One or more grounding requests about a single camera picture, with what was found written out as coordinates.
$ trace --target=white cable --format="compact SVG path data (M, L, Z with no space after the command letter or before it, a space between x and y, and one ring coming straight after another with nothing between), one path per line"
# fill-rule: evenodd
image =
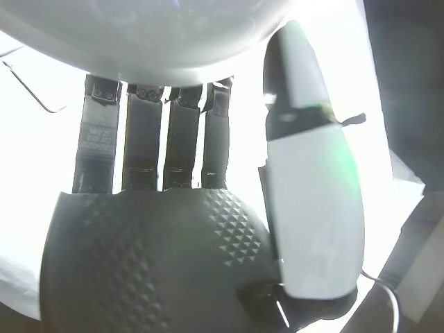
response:
M377 277L371 277L371 276L369 276L369 274L367 274L364 271L362 271L361 274L365 278L368 278L369 280L374 281L378 286L383 288L383 290L385 290L385 292L387 292L387 294L390 298L391 307L393 310L393 330L392 330L392 333L398 333L398 328L400 326L400 306L399 306L398 298L396 297L395 292L392 290L392 288L390 288L388 286L387 283L385 283L381 279L379 279Z

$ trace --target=robotic hand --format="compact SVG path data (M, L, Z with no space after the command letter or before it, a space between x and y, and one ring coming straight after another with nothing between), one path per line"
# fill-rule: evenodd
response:
M41 272L48 332L286 332L347 311L364 258L357 170L289 1L0 0L0 28L90 71L72 195ZM225 186L236 68L268 43L270 232ZM112 196L120 80L123 189ZM191 187L208 84L202 189ZM172 86L163 190L162 94Z

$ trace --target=black plastic tab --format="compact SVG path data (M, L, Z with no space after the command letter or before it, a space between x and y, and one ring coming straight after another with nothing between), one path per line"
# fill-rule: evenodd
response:
M111 193L121 83L87 75L73 193Z
M202 86L180 88L171 102L163 189L191 187Z
M128 86L122 189L156 190L163 88Z
M205 108L205 145L202 167L202 187L206 189L226 189L225 175L230 148L230 125L228 108L230 105L231 80L229 85L208 87L208 100Z

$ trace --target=white round object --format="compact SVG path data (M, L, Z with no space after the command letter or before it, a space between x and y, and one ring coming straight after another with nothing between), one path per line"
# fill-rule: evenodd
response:
M0 0L0 29L106 78L195 85L227 78L291 0Z

